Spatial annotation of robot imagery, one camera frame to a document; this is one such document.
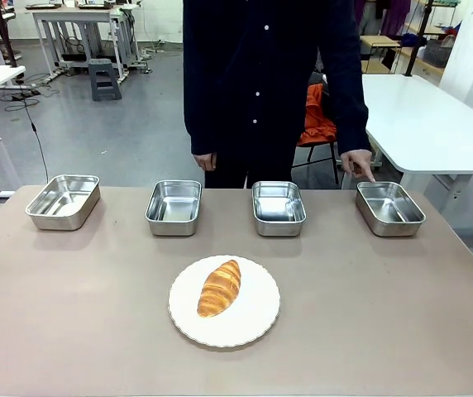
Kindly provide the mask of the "person's left hand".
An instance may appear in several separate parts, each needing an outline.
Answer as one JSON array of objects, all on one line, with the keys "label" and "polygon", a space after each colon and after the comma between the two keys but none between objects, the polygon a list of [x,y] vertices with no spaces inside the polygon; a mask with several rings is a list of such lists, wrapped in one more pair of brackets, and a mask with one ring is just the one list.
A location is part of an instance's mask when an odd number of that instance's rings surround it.
[{"label": "person's left hand", "polygon": [[372,152],[368,150],[353,150],[341,154],[342,167],[348,176],[355,178],[367,178],[371,183],[375,182],[370,162]]}]

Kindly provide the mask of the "person's right hand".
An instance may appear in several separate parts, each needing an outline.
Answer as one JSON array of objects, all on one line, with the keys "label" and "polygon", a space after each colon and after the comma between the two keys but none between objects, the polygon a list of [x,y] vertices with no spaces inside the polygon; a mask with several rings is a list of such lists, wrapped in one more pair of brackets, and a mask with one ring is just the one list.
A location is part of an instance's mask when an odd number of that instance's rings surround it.
[{"label": "person's right hand", "polygon": [[209,153],[206,155],[193,155],[193,158],[198,165],[205,172],[211,172],[216,169],[217,154]]}]

